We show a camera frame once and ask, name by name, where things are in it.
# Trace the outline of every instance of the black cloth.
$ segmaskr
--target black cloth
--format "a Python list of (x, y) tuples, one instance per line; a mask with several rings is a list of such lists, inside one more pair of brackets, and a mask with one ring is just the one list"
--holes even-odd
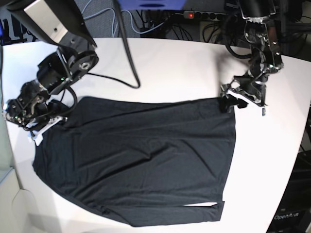
[[(35, 172), (90, 212), (136, 227), (221, 218), (236, 135), (234, 112), (220, 113), (218, 99), (83, 98), (43, 136)], [(204, 202), (218, 204), (196, 206)]]

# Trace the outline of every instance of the cable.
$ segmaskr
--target cable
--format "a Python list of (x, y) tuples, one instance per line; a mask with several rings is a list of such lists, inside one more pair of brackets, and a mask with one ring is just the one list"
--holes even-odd
[(181, 34), (181, 39), (184, 40), (184, 35), (183, 32), (181, 31), (181, 28), (179, 28), (180, 34)]
[(3, 108), (3, 89), (2, 89), (2, 71), (3, 71), (3, 46), (0, 44), (0, 91), (1, 91), (1, 109)]
[(27, 30), (26, 33), (27, 33), (28, 35), (30, 35), (30, 36), (33, 37), (32, 42), (35, 42), (35, 41), (38, 39), (38, 38), (37, 38), (34, 34), (32, 34), (29, 30)]
[(220, 35), (221, 33), (218, 33), (218, 34), (215, 34), (215, 35), (213, 35), (213, 37), (210, 39), (211, 40), (211, 42), (213, 43), (213, 44), (217, 44), (218, 43), (218, 36)]
[(140, 20), (141, 20), (141, 23), (142, 23), (142, 27), (144, 28), (145, 27), (145, 24), (147, 23), (147, 21), (144, 21), (144, 18), (142, 17), (142, 11), (139, 13), (138, 10), (136, 10), (136, 13), (138, 14)]
[[(85, 12), (85, 10), (87, 9), (87, 7), (90, 5), (90, 3), (91, 3), (92, 1), (93, 1), (93, 0), (88, 1), (88, 3), (85, 5), (85, 7), (84, 7), (83, 10), (82, 10), (82, 14)], [(111, 34), (112, 34), (112, 37), (115, 37), (116, 32), (117, 32), (117, 28), (118, 28), (118, 25), (119, 25), (119, 24), (117, 23), (117, 24), (116, 24), (116, 27), (114, 27), (114, 25), (115, 25), (115, 20), (116, 20), (116, 12), (115, 12), (114, 9), (112, 9), (112, 8), (105, 8), (105, 9), (103, 9), (103, 10), (101, 10), (101, 11), (95, 13), (95, 14), (92, 14), (92, 15), (90, 15), (90, 16), (84, 17), (83, 19), (84, 19), (84, 20), (88, 20), (88, 19), (94, 18), (94, 17), (99, 16), (99, 15), (101, 15), (102, 13), (104, 13), (104, 12), (106, 12), (106, 11), (108, 11), (108, 10), (111, 10), (111, 11), (113, 12), (113, 19), (112, 19), (112, 26), (111, 26)], [(162, 22), (162, 23), (158, 24), (157, 26), (155, 26), (155, 27), (153, 27), (153, 28), (151, 28), (151, 29), (149, 29), (149, 30), (147, 30), (147, 31), (139, 32), (139, 31), (137, 31), (137, 30), (134, 28), (133, 22), (135, 22), (135, 20), (134, 20), (133, 14), (132, 14), (130, 11), (128, 11), (128, 10), (122, 10), (121, 12), (127, 12), (127, 13), (130, 15), (130, 17), (131, 17), (131, 27), (132, 27), (133, 31), (136, 32), (137, 34), (146, 34), (146, 33), (152, 32), (153, 30), (157, 29), (158, 27), (160, 27), (160, 26), (162, 26), (162, 25), (164, 24), (164, 22)]]
[(303, 146), (300, 145), (300, 147), (301, 147), (302, 151), (306, 153), (306, 150), (303, 148)]
[(112, 78), (112, 77), (109, 77), (109, 76), (106, 76), (106, 75), (101, 75), (101, 74), (94, 74), (94, 73), (87, 73), (88, 75), (93, 75), (93, 76), (97, 76), (97, 77), (101, 77), (101, 78), (106, 78), (106, 79), (111, 79), (111, 80), (114, 80), (114, 81), (117, 81), (121, 84), (124, 84), (130, 88), (133, 88), (133, 89), (137, 89), (137, 86), (133, 86), (131, 84), (128, 84), (120, 79), (116, 79), (116, 78)]
[[(294, 35), (296, 35), (296, 33), (291, 34), (291, 35), (289, 35), (289, 36), (283, 36), (282, 38), (292, 37), (292, 36), (294, 36)], [(294, 38), (294, 39), (292, 39), (292, 40), (288, 40), (288, 41), (281, 41), (281, 40), (280, 40), (280, 43), (292, 43), (292, 42), (295, 42), (296, 40), (298, 40), (299, 38), (301, 38), (302, 36), (303, 36), (303, 33), (299, 34), (298, 37), (296, 37), (296, 38)]]
[(172, 31), (173, 31), (174, 34), (176, 35), (177, 39), (180, 40), (180, 39), (179, 39), (179, 36), (178, 36), (178, 34), (177, 34), (177, 32), (175, 31), (175, 29), (174, 29), (173, 27), (172, 27)]
[(238, 58), (238, 59), (249, 59), (252, 57), (252, 54), (246, 54), (246, 55), (240, 55), (240, 54), (237, 54), (235, 51), (232, 50), (232, 48), (230, 47), (229, 45), (229, 42), (228, 42), (228, 38), (227, 38), (227, 34), (226, 34), (226, 29), (227, 29), (227, 24), (228, 22), (237, 14), (240, 13), (240, 10), (234, 12), (234, 13), (231, 13), (228, 15), (228, 17), (225, 19), (224, 21), (224, 24), (223, 24), (223, 27), (222, 27), (222, 30), (223, 30), (223, 41), (224, 41), (224, 44), (225, 44), (225, 47), (227, 48), (227, 50), (231, 53), (231, 55), (233, 55), (234, 57)]
[(134, 75), (134, 77), (135, 77), (135, 79), (137, 81), (137, 86), (132, 86), (132, 88), (138, 89), (138, 88), (140, 88), (140, 80), (139, 80), (138, 74), (137, 74), (136, 69), (135, 69), (135, 65), (134, 65), (134, 62), (133, 62), (133, 59), (132, 59), (130, 48), (128, 46), (128, 42), (127, 42), (127, 38), (126, 38), (126, 31), (125, 31), (125, 27), (124, 27), (124, 21), (123, 21), (123, 18), (122, 18), (121, 8), (120, 8), (120, 5), (117, 2), (117, 0), (113, 0), (113, 5), (114, 5), (114, 8), (116, 9), (116, 15), (117, 15), (117, 18), (118, 18), (118, 21), (119, 21), (119, 24), (120, 24), (120, 32), (121, 32), (121, 37), (122, 37), (122, 40), (123, 40), (124, 48), (125, 48), (125, 51), (126, 51), (127, 59), (128, 59), (128, 61), (130, 63), (133, 75)]
[(214, 33), (217, 32), (219, 29), (220, 29), (220, 27), (215, 28), (215, 29), (211, 32), (211, 34), (209, 35), (209, 38), (208, 38), (207, 42), (209, 42), (209, 41), (211, 40), (211, 38), (213, 37)]
[(132, 13), (129, 12), (128, 10), (123, 10), (122, 12), (124, 12), (124, 11), (127, 12), (127, 13), (129, 13), (129, 15), (130, 15), (130, 17), (131, 17), (131, 26), (132, 26), (132, 29), (133, 29), (133, 31), (136, 32), (137, 34), (146, 34), (146, 33), (152, 32), (153, 30), (155, 30), (155, 29), (161, 27), (161, 26), (164, 24), (164, 22), (162, 22), (162, 23), (156, 25), (155, 27), (152, 27), (151, 29), (149, 29), (149, 30), (147, 30), (147, 31), (139, 32), (139, 31), (137, 31), (137, 30), (134, 28), (134, 25), (133, 25), (133, 15), (132, 15)]
[(66, 87), (66, 89), (70, 92), (70, 94), (73, 97), (73, 105), (68, 110), (66, 110), (60, 114), (57, 114), (56, 116), (63, 116), (64, 117), (64, 116), (68, 115), (69, 113), (71, 113), (75, 109), (75, 107), (78, 104), (78, 98), (77, 98), (77, 95), (74, 92), (74, 90), (70, 86)]
[(64, 89), (64, 91), (63, 91), (63, 95), (62, 95), (62, 98), (60, 99), (60, 103), (63, 101), (63, 98), (64, 98), (64, 96), (65, 96), (65, 92), (66, 92), (66, 89)]
[(217, 34), (217, 38), (215, 40), (215, 44), (218, 44), (219, 41), (221, 41), (223, 39), (223, 34), (220, 32), (219, 34)]
[(212, 23), (212, 24), (206, 25), (206, 26), (203, 28), (203, 30), (202, 30), (202, 37), (203, 37), (204, 42), (207, 42), (207, 41), (205, 40), (205, 31), (206, 31), (207, 29), (211, 28), (211, 27), (213, 27), (213, 30), (214, 30), (214, 29), (216, 28), (216, 25), (217, 25), (217, 23)]
[[(84, 7), (84, 9), (83, 9), (83, 11), (82, 11), (82, 14), (83, 14), (83, 12), (85, 11), (85, 9), (87, 8), (87, 6), (88, 6), (92, 1), (93, 1), (93, 0), (90, 0), (90, 1), (86, 4), (86, 6)], [(94, 18), (94, 17), (99, 16), (100, 14), (102, 14), (102, 13), (104, 13), (104, 12), (106, 12), (106, 11), (109, 11), (109, 10), (111, 10), (112, 13), (113, 13), (113, 19), (112, 19), (112, 25), (111, 25), (111, 34), (112, 34), (112, 37), (115, 37), (116, 31), (117, 31), (117, 25), (116, 25), (116, 29), (114, 29), (115, 20), (116, 20), (116, 13), (115, 13), (114, 9), (112, 9), (112, 8), (106, 8), (106, 9), (103, 9), (103, 10), (101, 10), (101, 11), (99, 11), (99, 12), (93, 14), (93, 15), (84, 17), (83, 19), (84, 19), (84, 20), (88, 20), (88, 19)]]
[(257, 47), (256, 45), (250, 43), (249, 41), (247, 41), (246, 39), (243, 40), (241, 38), (238, 38), (238, 40), (242, 41), (242, 42), (245, 42), (247, 44), (249, 44), (250, 46), (254, 47), (255, 49), (258, 50), (258, 52), (262, 55), (262, 57), (264, 58), (264, 60), (266, 60), (266, 55), (263, 53), (263, 51), (261, 51), (261, 49), (259, 47)]
[(86, 11), (88, 5), (90, 5), (90, 3), (91, 3), (92, 1), (93, 1), (93, 0), (88, 1), (88, 3), (85, 5), (85, 7), (83, 8), (83, 10), (81, 11), (82, 14), (84, 13), (84, 11)]
[(181, 27), (180, 25), (176, 25), (176, 24), (174, 24), (173, 26), (174, 26), (174, 27), (180, 28), (180, 29), (184, 32), (184, 34), (185, 34), (187, 40), (190, 41), (190, 39), (191, 39), (191, 41), (193, 41), (193, 38), (192, 38), (191, 34), (190, 34), (186, 29), (184, 29), (184, 28)]
[(261, 73), (257, 76), (257, 77), (255, 77), (255, 78), (253, 78), (252, 79), (252, 81), (250, 82), (250, 84), (253, 84), (254, 82), (256, 82), (262, 75), (264, 75), (264, 73), (266, 72), (266, 67), (264, 67), (263, 69), (262, 69), (262, 71), (261, 71)]
[(306, 42), (307, 42), (307, 37), (308, 37), (309, 34), (306, 34), (305, 38), (304, 38), (304, 41), (302, 42), (302, 45), (300, 46), (300, 48), (297, 50), (296, 53), (294, 53), (293, 55), (291, 55), (291, 57), (296, 57), (298, 56), (301, 51), (303, 50), (304, 46), (306, 45)]
[(311, 19), (311, 17), (308, 17), (308, 16), (302, 16), (302, 18), (309, 18), (309, 19)]

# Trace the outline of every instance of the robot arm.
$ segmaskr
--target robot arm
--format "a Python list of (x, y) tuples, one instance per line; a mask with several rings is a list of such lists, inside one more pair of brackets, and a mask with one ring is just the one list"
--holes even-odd
[[(239, 2), (242, 17), (246, 20), (244, 34), (251, 46), (252, 54), (249, 70), (243, 76), (234, 76), (232, 83), (222, 86), (223, 111), (229, 111), (234, 105), (243, 108), (250, 103), (261, 107), (264, 115), (265, 84), (270, 74), (280, 72), (283, 68), (276, 28), (273, 19), (270, 18), (276, 12), (270, 0), (239, 0)], [(234, 82), (240, 86), (232, 88)]]
[[(65, 117), (69, 112), (70, 109), (61, 111), (60, 103), (47, 104), (47, 100), (64, 89), (74, 96), (70, 85), (98, 62), (96, 44), (74, 0), (0, 0), (0, 5), (6, 5), (37, 38), (58, 46), (39, 64), (37, 78), (25, 83), (18, 98), (4, 106), (8, 121), (32, 131), (27, 127), (29, 123), (44, 126), (51, 118)], [(245, 75), (234, 77), (232, 83), (238, 82), (238, 88), (233, 88), (232, 83), (222, 86), (222, 106), (229, 111), (234, 105), (242, 108), (251, 103), (264, 110), (265, 83), (270, 74), (283, 68), (274, 21), (270, 19), (275, 9), (271, 0), (240, 0), (240, 6), (247, 22), (245, 38), (252, 48), (251, 56), (247, 56), (251, 57), (250, 68)]]
[(46, 101), (81, 79), (98, 62), (96, 43), (88, 32), (74, 0), (14, 0), (7, 10), (42, 41), (57, 45), (38, 66), (37, 78), (25, 83), (17, 99), (4, 106), (4, 117), (25, 129), (30, 122), (47, 123), (68, 113)]

